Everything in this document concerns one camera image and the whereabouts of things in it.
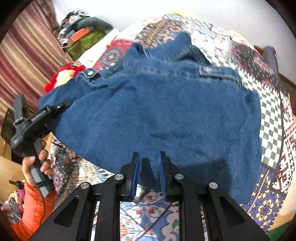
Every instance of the orange sleeve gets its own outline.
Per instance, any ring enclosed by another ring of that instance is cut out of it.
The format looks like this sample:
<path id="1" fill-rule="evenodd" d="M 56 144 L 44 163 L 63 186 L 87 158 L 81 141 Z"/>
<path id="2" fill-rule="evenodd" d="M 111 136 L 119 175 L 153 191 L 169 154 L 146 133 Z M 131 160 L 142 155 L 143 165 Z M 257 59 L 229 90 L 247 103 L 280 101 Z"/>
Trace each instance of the orange sleeve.
<path id="1" fill-rule="evenodd" d="M 56 197 L 55 189 L 44 198 L 45 216 L 44 222 L 52 213 Z M 12 229 L 16 232 L 21 240 L 28 240 L 31 235 L 39 228 L 40 220 L 44 213 L 42 196 L 38 188 L 35 188 L 27 182 L 25 183 L 25 201 L 24 213 L 19 223 L 13 224 Z"/>

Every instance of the finger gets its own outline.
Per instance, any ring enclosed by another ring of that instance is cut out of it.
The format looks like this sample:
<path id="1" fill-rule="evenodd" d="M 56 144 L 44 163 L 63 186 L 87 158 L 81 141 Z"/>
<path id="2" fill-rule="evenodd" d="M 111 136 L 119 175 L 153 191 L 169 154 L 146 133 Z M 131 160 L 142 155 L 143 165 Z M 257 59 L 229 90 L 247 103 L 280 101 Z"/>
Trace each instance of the finger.
<path id="1" fill-rule="evenodd" d="M 39 154 L 39 159 L 41 161 L 43 161 L 44 159 L 46 159 L 48 157 L 48 151 L 47 150 L 42 150 Z"/>
<path id="2" fill-rule="evenodd" d="M 45 172 L 44 172 L 44 174 L 45 175 L 52 175 L 54 173 L 54 170 L 50 167 L 50 168 L 48 168 Z"/>
<path id="3" fill-rule="evenodd" d="M 42 164 L 42 166 L 40 167 L 40 171 L 45 172 L 47 169 L 50 168 L 51 164 L 52 163 L 49 159 L 45 160 L 44 163 Z"/>
<path id="4" fill-rule="evenodd" d="M 42 143 L 42 147 L 44 148 L 46 146 L 46 141 L 42 140 L 41 143 Z"/>
<path id="5" fill-rule="evenodd" d="M 30 166 L 34 163 L 35 157 L 30 156 L 30 157 L 25 157 L 22 160 L 22 171 L 24 174 L 30 173 Z"/>

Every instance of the striped curtain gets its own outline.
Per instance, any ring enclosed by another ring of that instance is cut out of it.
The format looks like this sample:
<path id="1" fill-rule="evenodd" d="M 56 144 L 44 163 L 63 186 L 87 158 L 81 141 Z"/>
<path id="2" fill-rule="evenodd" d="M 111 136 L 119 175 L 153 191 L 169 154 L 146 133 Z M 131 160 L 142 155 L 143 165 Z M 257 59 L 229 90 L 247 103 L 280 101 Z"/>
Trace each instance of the striped curtain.
<path id="1" fill-rule="evenodd" d="M 51 0 L 34 0 L 15 20 L 0 44 L 0 126 L 13 99 L 23 93 L 36 109 L 43 87 L 72 62 L 55 35 L 58 24 Z"/>

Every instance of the blue denim fabric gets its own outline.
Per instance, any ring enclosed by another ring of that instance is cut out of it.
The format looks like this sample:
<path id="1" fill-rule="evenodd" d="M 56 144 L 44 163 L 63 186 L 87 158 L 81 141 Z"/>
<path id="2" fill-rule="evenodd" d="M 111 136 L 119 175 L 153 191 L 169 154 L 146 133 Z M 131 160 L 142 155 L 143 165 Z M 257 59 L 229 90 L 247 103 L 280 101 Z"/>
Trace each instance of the blue denim fabric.
<path id="1" fill-rule="evenodd" d="M 187 33 L 155 49 L 133 45 L 109 69 L 87 69 L 39 100 L 73 100 L 48 128 L 68 148 L 118 173 L 140 153 L 139 184 L 159 191 L 158 155 L 180 173 L 216 182 L 238 203 L 259 175 L 259 97 L 237 73 L 212 66 Z"/>

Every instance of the triangular cutout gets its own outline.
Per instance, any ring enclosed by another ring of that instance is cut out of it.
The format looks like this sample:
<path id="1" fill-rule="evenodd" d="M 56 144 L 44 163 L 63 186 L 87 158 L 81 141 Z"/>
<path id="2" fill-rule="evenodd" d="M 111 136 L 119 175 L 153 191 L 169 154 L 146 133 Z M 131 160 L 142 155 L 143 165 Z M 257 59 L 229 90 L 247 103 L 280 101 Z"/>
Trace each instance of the triangular cutout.
<path id="1" fill-rule="evenodd" d="M 236 225 L 244 223 L 244 218 L 240 213 L 224 198 L 219 198 L 222 205 L 227 224 L 229 227 L 234 227 Z"/>
<path id="2" fill-rule="evenodd" d="M 58 216 L 55 217 L 54 223 L 62 225 L 66 228 L 69 228 L 71 226 L 76 207 L 79 202 L 79 197 L 76 196 L 74 199 L 65 207 Z"/>

